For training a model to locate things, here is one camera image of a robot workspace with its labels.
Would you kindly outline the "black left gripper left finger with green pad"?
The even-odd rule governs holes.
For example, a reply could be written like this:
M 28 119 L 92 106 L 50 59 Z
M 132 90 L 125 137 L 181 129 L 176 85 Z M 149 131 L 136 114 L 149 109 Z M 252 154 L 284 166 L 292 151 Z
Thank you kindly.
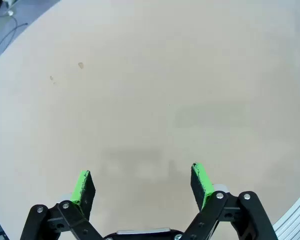
M 29 210 L 22 240 L 57 240 L 62 232 L 71 232 L 77 240 L 102 240 L 89 222 L 96 189 L 89 170 L 79 175 L 69 200 L 48 208 L 37 204 Z

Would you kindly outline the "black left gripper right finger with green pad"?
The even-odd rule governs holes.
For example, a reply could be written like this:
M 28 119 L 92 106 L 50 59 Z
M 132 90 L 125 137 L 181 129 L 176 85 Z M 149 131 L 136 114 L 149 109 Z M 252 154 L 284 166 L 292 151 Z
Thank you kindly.
M 182 234 L 183 240 L 209 240 L 220 222 L 229 222 L 240 240 L 278 238 L 255 192 L 244 191 L 234 196 L 216 190 L 198 162 L 191 166 L 190 185 L 199 213 Z

